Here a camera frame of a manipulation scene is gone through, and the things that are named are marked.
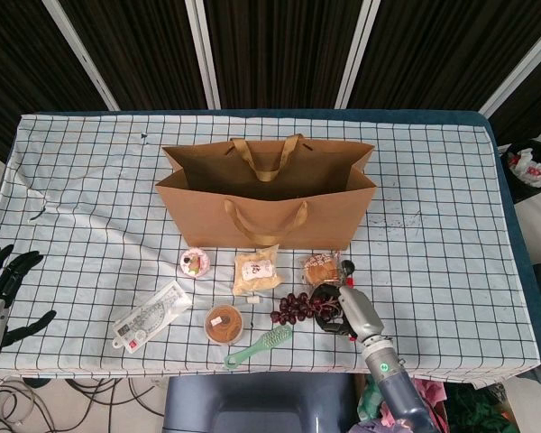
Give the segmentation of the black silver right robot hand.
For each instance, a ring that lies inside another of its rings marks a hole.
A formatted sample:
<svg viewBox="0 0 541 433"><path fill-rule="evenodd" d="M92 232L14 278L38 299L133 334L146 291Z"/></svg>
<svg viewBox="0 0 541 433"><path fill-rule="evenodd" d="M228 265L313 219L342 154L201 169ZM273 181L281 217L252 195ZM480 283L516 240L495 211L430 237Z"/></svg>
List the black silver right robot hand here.
<svg viewBox="0 0 541 433"><path fill-rule="evenodd" d="M312 293L310 307L319 327L329 334L364 342L382 334L384 326L368 297L353 287L321 284Z"/></svg>

